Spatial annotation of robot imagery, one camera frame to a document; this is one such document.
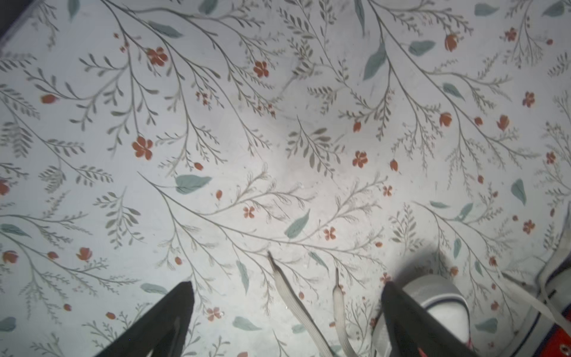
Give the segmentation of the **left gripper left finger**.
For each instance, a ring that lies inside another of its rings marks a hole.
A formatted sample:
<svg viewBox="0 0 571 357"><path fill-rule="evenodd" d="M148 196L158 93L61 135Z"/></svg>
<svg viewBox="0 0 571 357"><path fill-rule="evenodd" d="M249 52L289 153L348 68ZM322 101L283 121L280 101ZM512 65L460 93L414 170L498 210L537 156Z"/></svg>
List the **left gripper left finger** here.
<svg viewBox="0 0 571 357"><path fill-rule="evenodd" d="M194 308L191 282L182 282L98 355L179 357Z"/></svg>

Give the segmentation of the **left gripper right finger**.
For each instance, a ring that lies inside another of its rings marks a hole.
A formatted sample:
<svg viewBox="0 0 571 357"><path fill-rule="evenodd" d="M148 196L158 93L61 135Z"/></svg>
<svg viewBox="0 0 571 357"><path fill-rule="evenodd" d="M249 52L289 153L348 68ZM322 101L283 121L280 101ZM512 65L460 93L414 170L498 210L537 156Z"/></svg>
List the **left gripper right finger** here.
<svg viewBox="0 0 571 357"><path fill-rule="evenodd" d="M389 282L382 293L382 356L475 356L465 298L449 281Z"/></svg>

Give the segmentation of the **red canvas sneaker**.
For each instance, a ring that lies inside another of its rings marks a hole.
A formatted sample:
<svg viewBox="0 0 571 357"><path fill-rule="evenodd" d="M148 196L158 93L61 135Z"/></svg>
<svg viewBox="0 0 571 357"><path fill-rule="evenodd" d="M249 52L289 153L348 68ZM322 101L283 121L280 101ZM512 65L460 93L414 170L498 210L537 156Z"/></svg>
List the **red canvas sneaker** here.
<svg viewBox="0 0 571 357"><path fill-rule="evenodd" d="M566 216L559 244L537 278L538 293L501 274L512 297L529 312L520 331L502 356L570 355L570 216Z"/></svg>
<svg viewBox="0 0 571 357"><path fill-rule="evenodd" d="M289 311L305 327L321 356L336 356L295 296L272 254L269 263L276 289ZM382 294L382 311L371 338L371 356L475 356L471 346L470 313L458 288L438 275L425 275L404 288L393 282ZM332 290L335 331L345 356L358 356L349 341L340 273L335 269Z"/></svg>

